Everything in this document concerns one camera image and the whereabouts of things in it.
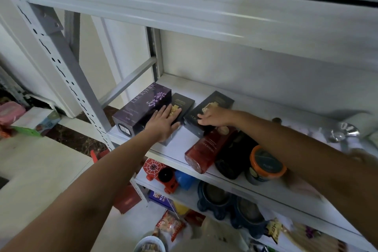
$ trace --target metal shelving unit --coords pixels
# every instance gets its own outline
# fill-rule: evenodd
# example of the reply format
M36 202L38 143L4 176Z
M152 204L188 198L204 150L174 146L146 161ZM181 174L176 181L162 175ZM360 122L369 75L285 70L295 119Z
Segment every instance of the metal shelving unit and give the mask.
M315 0L12 0L25 23L45 50L51 63L72 91L93 126L110 150L128 139L111 127L102 108L130 86L145 71L152 70L156 82L174 92L201 102L214 89L164 74L159 29L253 46L270 51L338 63L378 72L378 9ZM147 27L150 58L131 72L116 88L98 100L77 58L73 32L75 18L67 22L64 38L53 7L75 13L119 20ZM281 117L310 127L327 127L335 121L315 114L226 92L235 107L263 118ZM183 151L196 139L180 130L167 146L156 144L147 156L173 168L221 187L229 192L266 205L268 208L312 226L369 252L377 250L328 202L290 192L280 181L255 187L238 178L225 179L215 169L197 174L183 159ZM377 154L375 148L370 152ZM140 196L145 196L137 183ZM185 202L187 195L178 194Z

